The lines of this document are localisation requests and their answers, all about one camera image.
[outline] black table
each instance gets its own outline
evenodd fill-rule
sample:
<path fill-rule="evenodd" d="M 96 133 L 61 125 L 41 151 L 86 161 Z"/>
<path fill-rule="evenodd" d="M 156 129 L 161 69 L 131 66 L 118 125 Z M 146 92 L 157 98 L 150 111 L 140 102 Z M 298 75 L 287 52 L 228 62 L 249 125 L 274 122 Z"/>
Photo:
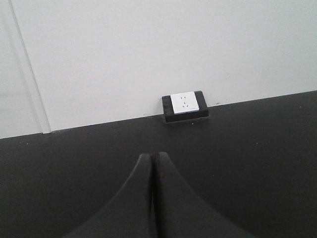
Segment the black table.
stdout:
<path fill-rule="evenodd" d="M 0 237 L 56 238 L 117 192 L 141 153 L 259 237 L 317 237 L 317 91 L 0 140 Z"/>

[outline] black desk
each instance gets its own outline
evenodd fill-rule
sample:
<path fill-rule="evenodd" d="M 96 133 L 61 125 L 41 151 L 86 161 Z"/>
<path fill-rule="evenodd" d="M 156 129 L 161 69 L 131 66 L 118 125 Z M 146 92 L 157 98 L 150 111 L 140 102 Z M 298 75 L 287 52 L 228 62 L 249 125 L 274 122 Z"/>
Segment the black desk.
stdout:
<path fill-rule="evenodd" d="M 101 208 L 140 153 L 169 153 L 213 208 L 260 237 L 317 237 L 317 91 L 0 140 L 0 237 L 55 238 Z"/>

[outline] electrical socket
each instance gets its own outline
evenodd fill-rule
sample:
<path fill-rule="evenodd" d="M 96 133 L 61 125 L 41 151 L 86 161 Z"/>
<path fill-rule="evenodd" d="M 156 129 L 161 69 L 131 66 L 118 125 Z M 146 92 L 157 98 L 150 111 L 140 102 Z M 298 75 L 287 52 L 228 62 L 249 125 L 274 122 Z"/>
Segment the electrical socket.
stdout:
<path fill-rule="evenodd" d="M 199 106 L 194 92 L 172 94 L 170 98 L 174 114 L 199 111 Z"/>

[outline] floor-mounted outlet box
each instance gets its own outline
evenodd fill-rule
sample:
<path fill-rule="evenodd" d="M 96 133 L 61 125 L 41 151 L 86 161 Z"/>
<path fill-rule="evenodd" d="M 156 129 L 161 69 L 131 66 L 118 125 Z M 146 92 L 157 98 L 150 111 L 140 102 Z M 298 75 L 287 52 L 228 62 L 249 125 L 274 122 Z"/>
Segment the floor-mounted outlet box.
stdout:
<path fill-rule="evenodd" d="M 166 122 L 204 118 L 209 116 L 202 91 L 172 94 L 162 97 Z"/>

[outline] white outlet cover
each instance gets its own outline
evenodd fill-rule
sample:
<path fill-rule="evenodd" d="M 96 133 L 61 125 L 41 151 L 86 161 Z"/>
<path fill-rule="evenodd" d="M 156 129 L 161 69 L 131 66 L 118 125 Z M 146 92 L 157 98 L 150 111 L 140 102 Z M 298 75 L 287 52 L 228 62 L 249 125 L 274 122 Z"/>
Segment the white outlet cover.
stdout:
<path fill-rule="evenodd" d="M 174 114 L 199 111 L 199 106 L 194 92 L 177 93 L 170 96 Z"/>

